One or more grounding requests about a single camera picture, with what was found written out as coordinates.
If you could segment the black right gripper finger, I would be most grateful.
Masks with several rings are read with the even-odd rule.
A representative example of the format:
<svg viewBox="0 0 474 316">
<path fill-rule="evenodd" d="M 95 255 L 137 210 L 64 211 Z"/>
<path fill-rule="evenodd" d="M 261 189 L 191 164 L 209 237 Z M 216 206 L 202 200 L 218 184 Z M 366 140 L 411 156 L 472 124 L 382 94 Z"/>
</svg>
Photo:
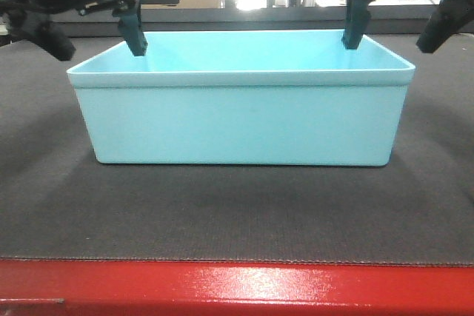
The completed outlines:
<svg viewBox="0 0 474 316">
<path fill-rule="evenodd" d="M 473 0 L 441 0 L 418 37 L 416 45 L 422 53 L 434 53 L 472 20 Z"/>
<path fill-rule="evenodd" d="M 357 50 L 371 19 L 368 9 L 373 0 L 346 0 L 342 42 L 347 50 Z"/>
</svg>

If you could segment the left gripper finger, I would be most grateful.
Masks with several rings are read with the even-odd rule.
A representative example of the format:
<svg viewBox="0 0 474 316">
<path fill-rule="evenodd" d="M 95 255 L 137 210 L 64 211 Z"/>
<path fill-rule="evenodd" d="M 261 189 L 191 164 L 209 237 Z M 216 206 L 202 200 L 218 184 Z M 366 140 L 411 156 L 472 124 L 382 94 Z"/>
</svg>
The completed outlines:
<svg viewBox="0 0 474 316">
<path fill-rule="evenodd" d="M 59 61 L 70 61 L 76 51 L 71 40 L 49 14 L 11 10 L 10 35 L 35 44 Z"/>
<path fill-rule="evenodd" d="M 118 30 L 134 56 L 145 56 L 147 39 L 142 29 L 141 1 L 124 0 L 117 10 Z"/>
</svg>

